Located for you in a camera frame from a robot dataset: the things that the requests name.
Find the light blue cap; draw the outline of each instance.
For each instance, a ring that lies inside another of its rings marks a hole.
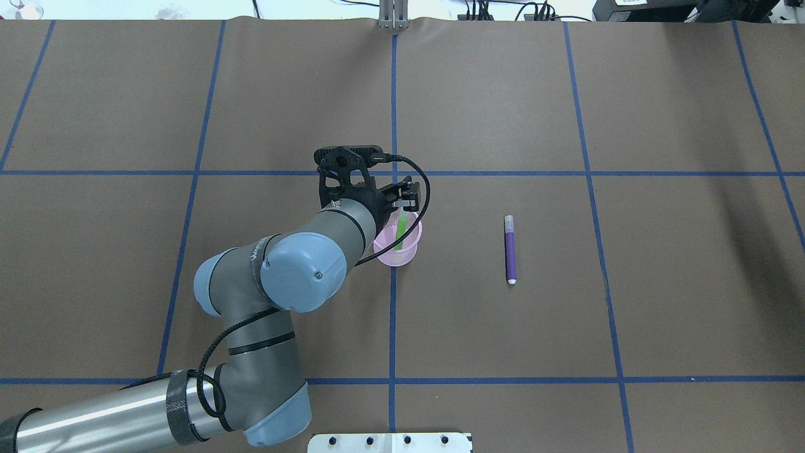
[[[260,268],[263,289],[285,310],[306,313],[338,291],[347,275],[347,259],[325,235],[304,232],[279,241]]]
[[[288,401],[243,433],[252,447],[275,445],[304,431],[312,418],[306,382]]]
[[[220,317],[221,314],[218,313],[218,310],[215,310],[213,301],[209,298],[209,279],[213,277],[215,265],[218,264],[221,257],[232,250],[234,250],[234,248],[230,248],[206,260],[199,266],[199,269],[196,271],[196,276],[193,277],[193,292],[196,295],[196,300],[199,305],[201,305],[201,308],[211,316]]]

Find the gray bracket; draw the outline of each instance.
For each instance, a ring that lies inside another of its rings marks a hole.
[[[408,0],[380,0],[380,28],[405,30],[408,23]]]

